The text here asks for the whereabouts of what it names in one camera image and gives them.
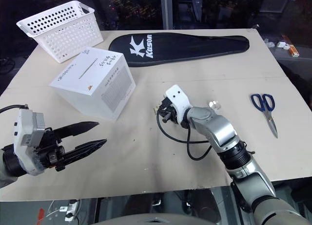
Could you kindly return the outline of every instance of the wooden table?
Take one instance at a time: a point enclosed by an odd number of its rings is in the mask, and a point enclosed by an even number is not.
[[[110,42],[120,35],[146,32],[104,31],[104,42],[96,47],[108,49]],[[250,48],[241,54],[131,68],[137,87],[116,123],[84,116],[57,95],[48,85],[72,59],[59,64],[38,46],[0,97],[0,107],[27,103],[34,112],[44,114],[46,127],[54,129],[80,121],[100,122],[87,133],[64,139],[67,151],[91,140],[107,138],[108,142],[61,172],[47,169],[36,177],[20,177],[0,189],[0,200],[95,198],[229,185],[231,180],[215,152],[195,162],[188,157],[185,145],[173,142],[159,131],[153,108],[174,84],[184,90],[194,106],[218,100],[221,104],[218,113],[231,121],[248,149],[256,151],[254,157],[272,181],[311,176],[312,113],[258,32],[254,29],[170,32],[242,35],[249,39]],[[278,139],[264,115],[251,104],[252,93],[274,96]],[[17,114],[17,110],[10,110],[0,115],[0,146],[13,142]],[[186,139],[186,130],[181,127],[172,123],[163,127],[172,136]],[[192,139],[204,137],[194,131]],[[206,148],[193,145],[191,151],[199,156]]]

